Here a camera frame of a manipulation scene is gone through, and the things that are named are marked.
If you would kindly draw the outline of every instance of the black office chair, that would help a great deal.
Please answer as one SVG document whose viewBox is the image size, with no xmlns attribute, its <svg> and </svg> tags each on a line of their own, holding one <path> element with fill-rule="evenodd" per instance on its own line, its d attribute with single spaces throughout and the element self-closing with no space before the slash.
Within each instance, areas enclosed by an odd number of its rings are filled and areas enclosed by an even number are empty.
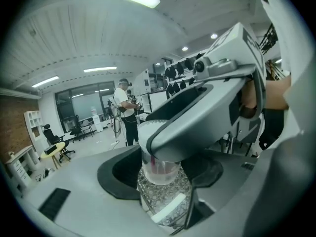
<svg viewBox="0 0 316 237">
<path fill-rule="evenodd" d="M 74 152 L 74 153 L 75 153 L 74 150 L 69 151 L 69 150 L 66 149 L 66 147 L 69 145 L 69 141 L 64 141 L 64 140 L 63 140 L 64 135 L 58 137 L 57 135 L 54 135 L 54 134 L 53 134 L 53 132 L 50 130 L 50 124 L 46 124 L 46 125 L 44 126 L 44 132 L 43 132 L 43 134 L 45 135 L 46 139 L 49 141 L 49 143 L 50 143 L 51 145 L 54 145 L 54 144 L 59 143 L 59 142 L 65 142 L 65 147 L 64 147 L 64 149 L 62 150 L 62 152 L 63 152 L 63 154 L 67 155 L 67 157 L 68 157 L 69 159 L 70 159 L 70 157 L 69 157 L 68 154 L 70 154 L 71 152 Z M 63 155 L 60 154 L 60 155 L 59 155 L 59 162 L 61 162 L 62 158 L 63 158 Z"/>
<path fill-rule="evenodd" d="M 85 137 L 85 134 L 82 133 L 82 127 L 80 125 L 78 115 L 75 116 L 75 124 L 76 124 L 76 126 L 70 129 L 70 131 L 71 131 L 70 135 L 75 136 L 75 138 L 73 139 L 73 143 L 76 139 L 78 139 L 80 141 L 80 137 L 79 137 L 80 134 L 83 135 L 83 139 Z"/>
</svg>

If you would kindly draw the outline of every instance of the desk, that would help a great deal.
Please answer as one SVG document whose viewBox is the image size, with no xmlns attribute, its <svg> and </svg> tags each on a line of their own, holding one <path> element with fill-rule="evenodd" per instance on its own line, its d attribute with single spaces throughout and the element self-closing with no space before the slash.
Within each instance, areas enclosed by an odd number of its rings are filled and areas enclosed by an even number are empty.
<svg viewBox="0 0 316 237">
<path fill-rule="evenodd" d="M 62 152 L 62 150 L 64 149 L 66 143 L 65 143 L 65 142 L 59 142 L 59 143 L 56 143 L 55 145 L 56 145 L 57 148 L 56 148 L 53 152 L 51 152 L 49 155 L 47 155 L 47 154 L 45 154 L 45 152 L 43 152 L 40 157 L 41 157 L 42 159 L 46 159 L 46 158 L 51 157 L 52 160 L 53 160 L 53 163 L 54 163 L 54 165 L 55 165 L 55 167 L 56 167 L 56 169 L 58 169 L 58 167 L 57 167 L 56 164 L 58 164 L 60 167 L 61 167 L 61 165 L 60 165 L 59 161 L 57 160 L 55 154 L 61 153 L 61 154 L 63 155 L 63 157 L 64 157 L 67 161 L 70 161 L 70 160 L 69 160 L 68 156 L 66 156 L 66 155 L 63 154 L 63 152 Z"/>
<path fill-rule="evenodd" d="M 145 122 L 148 115 L 149 114 L 147 113 L 141 113 L 141 114 L 135 115 L 137 119 L 137 124 L 140 125 L 142 122 Z"/>
<path fill-rule="evenodd" d="M 93 118 L 93 116 L 90 116 L 90 117 L 87 117 L 87 118 L 83 118 L 83 119 L 80 119 L 79 120 L 79 122 L 83 122 L 83 121 L 85 121 L 86 119 L 91 119 L 91 118 Z"/>
</svg>

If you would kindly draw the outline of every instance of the window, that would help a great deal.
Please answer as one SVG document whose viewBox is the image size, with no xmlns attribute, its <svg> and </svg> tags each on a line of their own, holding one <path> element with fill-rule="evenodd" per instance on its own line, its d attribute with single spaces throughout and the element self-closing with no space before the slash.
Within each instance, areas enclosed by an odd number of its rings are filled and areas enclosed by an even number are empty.
<svg viewBox="0 0 316 237">
<path fill-rule="evenodd" d="M 95 108 L 101 121 L 109 119 L 106 102 L 113 96 L 115 85 L 113 81 L 95 83 L 72 88 L 55 94 L 60 122 L 65 133 L 75 125 L 75 116 L 79 121 L 92 120 L 91 109 Z"/>
</svg>

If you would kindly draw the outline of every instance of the black pants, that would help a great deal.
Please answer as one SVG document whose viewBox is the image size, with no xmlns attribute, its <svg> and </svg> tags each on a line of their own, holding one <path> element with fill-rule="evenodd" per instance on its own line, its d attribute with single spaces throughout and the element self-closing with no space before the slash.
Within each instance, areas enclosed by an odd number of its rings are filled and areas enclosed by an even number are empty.
<svg viewBox="0 0 316 237">
<path fill-rule="evenodd" d="M 137 131 L 137 120 L 136 116 L 133 114 L 128 117 L 121 117 L 126 128 L 126 140 L 129 146 L 132 146 L 134 139 L 138 142 L 138 131 Z"/>
</svg>

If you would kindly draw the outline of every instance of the white t-shirt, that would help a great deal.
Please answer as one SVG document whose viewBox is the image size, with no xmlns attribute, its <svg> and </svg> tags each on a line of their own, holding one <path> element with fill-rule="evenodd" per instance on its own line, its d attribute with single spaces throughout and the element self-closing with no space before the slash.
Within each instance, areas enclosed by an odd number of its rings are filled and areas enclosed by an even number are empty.
<svg viewBox="0 0 316 237">
<path fill-rule="evenodd" d="M 122 106 L 122 102 L 127 101 L 128 103 L 131 104 L 131 102 L 128 99 L 128 96 L 126 94 L 126 92 L 124 90 L 122 90 L 121 88 L 117 88 L 114 91 L 114 101 L 115 103 L 118 105 L 118 107 Z M 121 113 L 121 117 L 129 117 L 131 115 L 134 114 L 134 109 L 126 109 L 126 111 L 124 113 Z"/>
</svg>

